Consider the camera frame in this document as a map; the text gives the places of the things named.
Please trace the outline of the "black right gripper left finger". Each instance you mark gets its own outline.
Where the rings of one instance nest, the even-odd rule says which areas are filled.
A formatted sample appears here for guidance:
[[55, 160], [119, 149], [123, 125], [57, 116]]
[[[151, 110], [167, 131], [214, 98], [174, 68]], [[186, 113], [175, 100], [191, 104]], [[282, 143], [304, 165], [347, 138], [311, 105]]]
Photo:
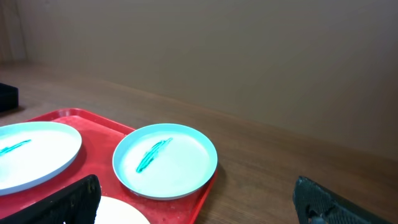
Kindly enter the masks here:
[[101, 186], [90, 174], [58, 192], [1, 219], [1, 224], [94, 224]]

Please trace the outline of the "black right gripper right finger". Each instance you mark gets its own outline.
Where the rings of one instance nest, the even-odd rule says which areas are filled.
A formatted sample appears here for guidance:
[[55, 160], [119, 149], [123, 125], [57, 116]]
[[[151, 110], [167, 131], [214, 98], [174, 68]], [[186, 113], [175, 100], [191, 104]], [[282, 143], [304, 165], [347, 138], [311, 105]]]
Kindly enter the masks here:
[[300, 224], [391, 224], [304, 176], [292, 199]]

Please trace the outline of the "white plate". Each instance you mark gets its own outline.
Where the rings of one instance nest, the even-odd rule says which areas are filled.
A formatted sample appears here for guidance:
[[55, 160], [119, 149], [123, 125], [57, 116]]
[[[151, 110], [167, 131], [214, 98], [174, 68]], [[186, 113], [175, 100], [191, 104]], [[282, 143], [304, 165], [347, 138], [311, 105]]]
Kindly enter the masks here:
[[102, 196], [95, 224], [149, 224], [148, 219], [132, 205], [116, 198]]

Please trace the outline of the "light blue plate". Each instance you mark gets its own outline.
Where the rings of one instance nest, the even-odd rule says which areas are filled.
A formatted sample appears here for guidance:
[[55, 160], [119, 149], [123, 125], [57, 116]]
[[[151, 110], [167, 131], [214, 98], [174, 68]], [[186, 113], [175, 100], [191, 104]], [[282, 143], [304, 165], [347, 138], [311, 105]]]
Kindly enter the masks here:
[[55, 177], [77, 157], [81, 134], [52, 121], [1, 127], [1, 195], [30, 189]]
[[196, 192], [218, 165], [214, 144], [189, 126], [159, 123], [124, 137], [113, 153], [119, 181], [136, 195], [173, 200]]

